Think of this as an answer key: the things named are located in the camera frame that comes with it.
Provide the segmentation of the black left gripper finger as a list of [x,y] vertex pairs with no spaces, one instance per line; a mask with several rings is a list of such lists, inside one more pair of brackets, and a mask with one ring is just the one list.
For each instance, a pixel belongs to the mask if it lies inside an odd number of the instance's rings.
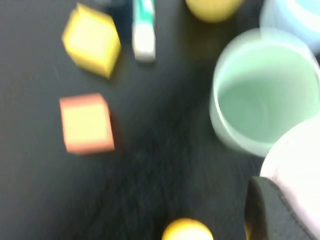
[[245,233],[248,240],[314,239],[277,185],[259,176],[253,176],[248,182]]

